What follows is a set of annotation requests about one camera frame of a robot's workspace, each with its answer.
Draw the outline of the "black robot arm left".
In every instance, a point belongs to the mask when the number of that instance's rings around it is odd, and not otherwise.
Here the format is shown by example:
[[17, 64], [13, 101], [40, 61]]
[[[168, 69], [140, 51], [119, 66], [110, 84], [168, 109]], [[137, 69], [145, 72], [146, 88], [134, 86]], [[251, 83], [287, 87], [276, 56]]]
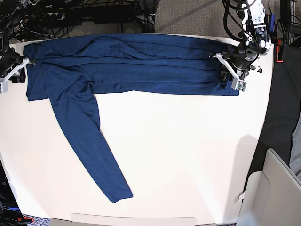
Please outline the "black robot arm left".
[[[225, 12], [223, 26], [230, 38], [239, 42], [238, 46], [229, 45], [227, 56], [230, 66], [240, 79], [244, 79], [252, 68], [252, 64], [261, 56], [266, 55], [271, 48], [271, 37], [265, 23], [265, 8], [260, 0], [223, 0]], [[241, 28], [238, 37], [228, 28], [228, 17]]]

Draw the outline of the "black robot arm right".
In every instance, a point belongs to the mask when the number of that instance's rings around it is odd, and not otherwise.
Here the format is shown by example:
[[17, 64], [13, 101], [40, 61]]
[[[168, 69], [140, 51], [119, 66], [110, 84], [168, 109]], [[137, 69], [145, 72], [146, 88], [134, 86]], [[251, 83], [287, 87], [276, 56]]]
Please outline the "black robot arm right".
[[8, 81], [29, 62], [10, 47], [13, 29], [24, 21], [28, 0], [4, 0], [0, 4], [0, 81]]

